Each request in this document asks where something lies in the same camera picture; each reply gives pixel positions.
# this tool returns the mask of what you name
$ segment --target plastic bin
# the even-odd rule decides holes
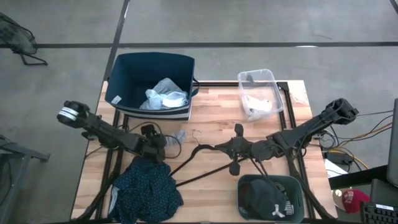
[[[262,179],[262,175],[248,174],[243,175],[238,180],[238,188],[245,182],[250,182],[256,179]],[[304,219],[304,199],[301,185],[294,177],[284,175],[270,175],[270,180],[278,182],[285,187],[287,197],[290,200],[290,204],[293,205],[293,215],[286,215],[284,218],[278,218],[277,220],[265,220],[279,223],[300,223]],[[239,214],[246,220],[259,220],[249,217],[246,213],[242,212],[238,208]]]
[[[187,121],[190,116],[192,97],[195,90],[193,77],[195,59],[179,54],[143,52],[121,54],[117,57],[105,101],[127,116],[141,119],[166,119]],[[140,105],[147,100],[146,90],[153,89],[164,78],[171,79],[188,93],[188,104],[166,110],[142,110]]]
[[[268,69],[238,74],[239,94],[248,120],[266,117],[284,109],[279,88]]]

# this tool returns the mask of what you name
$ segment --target white cloth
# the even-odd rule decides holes
[[[142,110],[169,109],[188,103],[188,93],[169,78],[161,80],[153,89],[145,91],[145,94],[148,100],[139,107]]]

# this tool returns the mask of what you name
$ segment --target red cap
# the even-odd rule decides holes
[[[360,202],[368,202],[369,196],[360,190],[346,190],[341,197],[347,213],[356,213],[361,209]]]

